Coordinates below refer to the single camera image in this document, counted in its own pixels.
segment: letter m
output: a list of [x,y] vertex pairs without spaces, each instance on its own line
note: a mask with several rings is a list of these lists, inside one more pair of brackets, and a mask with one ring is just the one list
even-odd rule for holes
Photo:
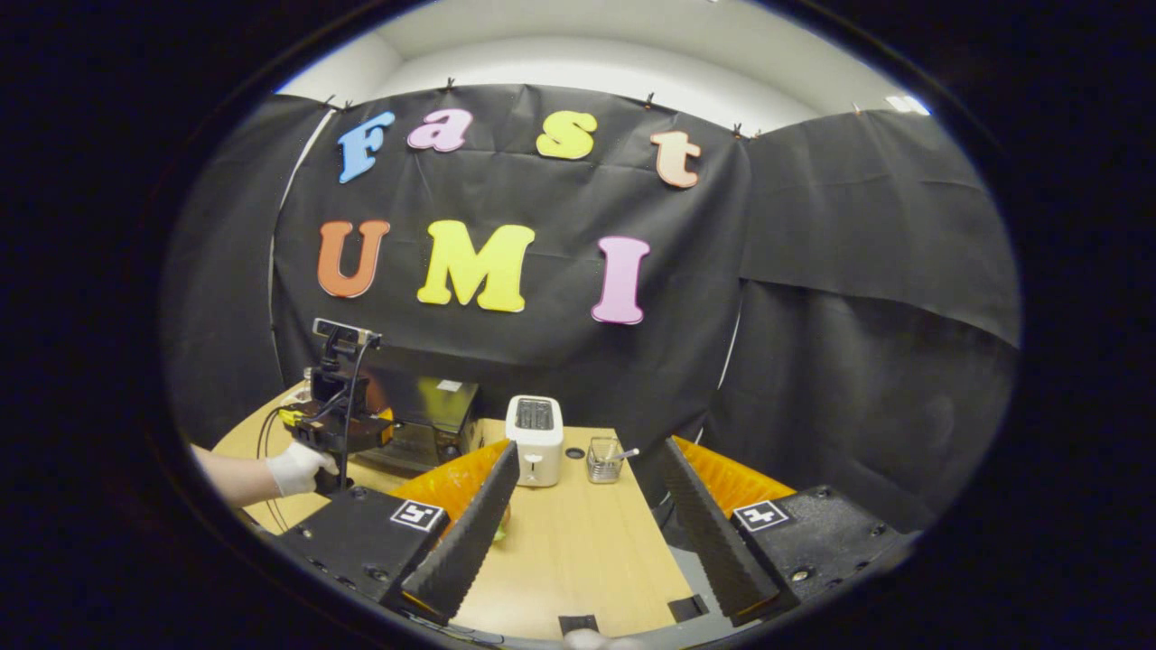
[[502,226],[494,231],[481,252],[474,251],[466,224],[460,221],[435,221],[429,234],[433,237],[425,286],[417,300],[431,304],[450,302],[446,275],[453,281],[460,304],[469,304],[482,280],[486,289],[477,296],[477,306],[490,311],[521,311],[526,306],[520,291],[521,261],[534,231],[525,226]]

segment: blue letter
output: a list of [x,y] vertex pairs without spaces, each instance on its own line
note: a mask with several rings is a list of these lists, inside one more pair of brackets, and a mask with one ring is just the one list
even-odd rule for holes
[[393,113],[385,111],[338,139],[341,143],[342,183],[349,183],[373,167],[369,153],[381,148],[381,130],[391,124]]

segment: orange letter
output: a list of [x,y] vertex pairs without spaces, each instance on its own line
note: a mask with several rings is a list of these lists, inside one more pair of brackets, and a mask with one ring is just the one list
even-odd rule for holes
[[698,145],[690,143],[690,136],[682,131],[667,131],[651,135],[651,142],[658,145],[658,175],[675,187],[692,187],[698,183],[698,175],[687,171],[687,156],[698,157],[703,153]]
[[373,283],[377,273],[377,251],[381,248],[381,237],[390,231],[385,221],[366,221],[360,228],[365,239],[362,242],[362,257],[357,263],[357,273],[353,278],[341,274],[341,249],[346,244],[346,235],[354,231],[354,224],[348,221],[331,221],[321,226],[321,254],[317,258],[317,281],[326,294],[339,298],[355,298],[365,293]]

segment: forearm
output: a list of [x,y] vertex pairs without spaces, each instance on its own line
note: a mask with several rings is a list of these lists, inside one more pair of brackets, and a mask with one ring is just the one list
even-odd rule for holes
[[201,470],[230,507],[242,508],[281,496],[264,458],[230,458],[192,446]]

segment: white wall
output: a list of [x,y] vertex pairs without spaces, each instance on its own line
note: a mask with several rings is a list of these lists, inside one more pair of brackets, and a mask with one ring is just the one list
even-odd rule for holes
[[360,104],[379,97],[383,80],[401,65],[401,56],[377,32],[369,32],[332,52],[282,86],[277,93],[329,103]]
[[820,117],[815,109],[747,76],[696,59],[616,40],[535,37],[443,50],[379,77],[378,97],[445,86],[529,83],[645,99],[719,124],[764,133]]

